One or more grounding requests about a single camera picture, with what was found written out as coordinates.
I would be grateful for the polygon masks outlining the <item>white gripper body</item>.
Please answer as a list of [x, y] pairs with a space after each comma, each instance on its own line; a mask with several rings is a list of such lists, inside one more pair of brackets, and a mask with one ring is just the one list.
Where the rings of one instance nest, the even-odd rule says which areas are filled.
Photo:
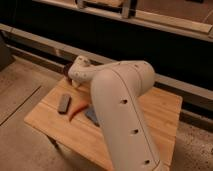
[[77, 83], [90, 81], [96, 70], [85, 56], [78, 56], [68, 70], [68, 77]]

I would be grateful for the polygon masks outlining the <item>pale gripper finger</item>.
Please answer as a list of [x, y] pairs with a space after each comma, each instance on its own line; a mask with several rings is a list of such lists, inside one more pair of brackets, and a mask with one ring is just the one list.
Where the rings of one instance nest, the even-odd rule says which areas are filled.
[[78, 82], [72, 80], [72, 86], [73, 86], [75, 89], [77, 89], [77, 88], [79, 88], [79, 87], [81, 86], [81, 83], [78, 83]]

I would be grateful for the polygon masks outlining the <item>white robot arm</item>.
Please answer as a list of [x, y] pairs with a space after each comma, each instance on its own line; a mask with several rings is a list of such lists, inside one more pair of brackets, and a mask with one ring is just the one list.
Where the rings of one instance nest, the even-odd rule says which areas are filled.
[[92, 104], [115, 171], [166, 171], [138, 101], [155, 82], [148, 62], [94, 66], [79, 56], [68, 77], [75, 86], [91, 84]]

